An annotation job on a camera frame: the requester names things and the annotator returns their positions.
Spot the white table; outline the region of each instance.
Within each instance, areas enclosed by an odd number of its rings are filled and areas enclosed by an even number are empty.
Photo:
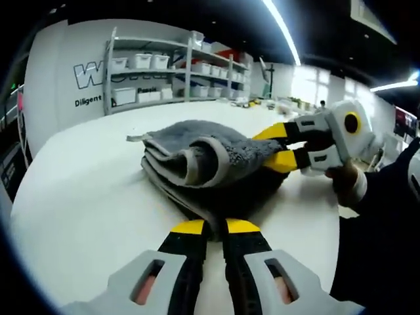
[[[90,121],[54,135],[26,173],[14,202],[12,240],[33,279],[57,306],[87,301],[108,276],[157,249],[185,218],[141,170],[141,143],[128,134],[206,119],[252,137],[281,116],[222,102],[169,104]],[[331,289],[339,214],[325,177],[291,173],[252,219],[273,249],[284,249]],[[209,243],[196,314],[233,314],[219,243]]]

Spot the black ceiling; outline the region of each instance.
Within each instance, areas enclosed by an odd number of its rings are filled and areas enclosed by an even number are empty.
[[[88,0],[65,1],[64,8],[49,15],[48,23],[63,18],[71,23],[101,18],[151,20],[198,30],[214,41],[254,57],[264,56],[267,62],[293,63],[284,36],[261,0],[149,1],[101,1],[100,4]],[[365,0],[398,45],[352,20],[350,0],[273,2],[281,12],[304,64],[327,68],[334,75],[348,76],[369,86],[405,80],[420,65],[416,28],[410,25],[417,18],[415,1],[399,0],[398,6],[394,7],[388,1]],[[42,12],[60,8],[61,4],[63,1],[45,1],[43,7],[29,4],[26,11],[33,12],[33,16],[19,21],[21,33],[32,29],[31,24]],[[415,113],[420,103],[420,88],[390,90],[380,96]]]

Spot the gray towel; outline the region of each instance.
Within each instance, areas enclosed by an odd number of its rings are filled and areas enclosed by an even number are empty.
[[[182,121],[127,140],[143,141],[150,181],[189,219],[201,217],[213,230],[219,219],[247,219],[287,177],[262,166],[283,144],[210,121]]]

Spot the ceiling light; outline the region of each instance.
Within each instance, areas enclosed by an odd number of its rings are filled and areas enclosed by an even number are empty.
[[[408,80],[407,81],[417,80],[419,78],[419,75],[420,75],[420,72],[419,72],[419,70],[417,70],[416,72],[414,72],[413,74],[411,74],[408,77]]]
[[[296,66],[301,65],[301,60],[299,59],[299,55],[297,54],[297,50],[295,47],[295,44],[290,36],[289,30],[278,12],[276,6],[273,4],[272,0],[262,0],[263,3],[266,5],[267,9],[270,11],[271,15],[276,20],[277,25],[279,25],[280,29],[282,30],[282,33],[287,41],[287,44],[289,45],[289,49],[291,51],[291,54],[293,55],[293,59],[295,59]]]
[[[373,89],[370,89],[370,91],[377,92],[377,91],[384,91],[384,90],[389,90],[389,89],[396,89],[398,87],[414,87],[418,84],[419,83],[417,81],[411,80],[411,81],[383,85],[382,87],[374,87]]]

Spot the gloved hand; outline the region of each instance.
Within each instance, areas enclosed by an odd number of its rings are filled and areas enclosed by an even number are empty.
[[[325,172],[325,175],[333,180],[333,189],[337,194],[340,205],[348,207],[358,178],[357,168],[351,160],[348,160],[344,166],[329,169]]]

